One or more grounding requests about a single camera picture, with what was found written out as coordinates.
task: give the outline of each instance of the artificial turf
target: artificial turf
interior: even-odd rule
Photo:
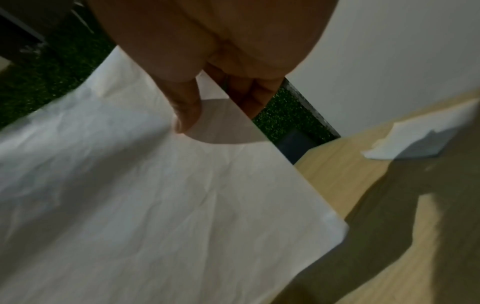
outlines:
[[[86,9],[69,14],[47,37],[47,45],[0,74],[0,129],[80,85],[114,48]],[[290,92],[281,88],[253,122],[277,142],[297,129],[318,144],[334,136]]]

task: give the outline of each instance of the light wood tabletop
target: light wood tabletop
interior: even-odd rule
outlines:
[[[360,152],[392,124],[316,147],[295,165],[350,231],[274,303],[480,303],[480,124],[461,131],[439,157],[365,159]]]

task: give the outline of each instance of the wooden surface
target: wooden surface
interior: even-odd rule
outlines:
[[[391,126],[314,148],[295,165],[350,231],[274,303],[480,303],[480,123],[438,158],[365,159],[360,151]]]

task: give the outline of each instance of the white paper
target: white paper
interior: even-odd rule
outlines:
[[[205,74],[200,122],[120,49],[0,133],[0,303],[261,303],[347,226]]]
[[[436,156],[460,128],[473,121],[479,101],[473,99],[446,110],[394,123],[387,137],[362,154],[377,160]]]

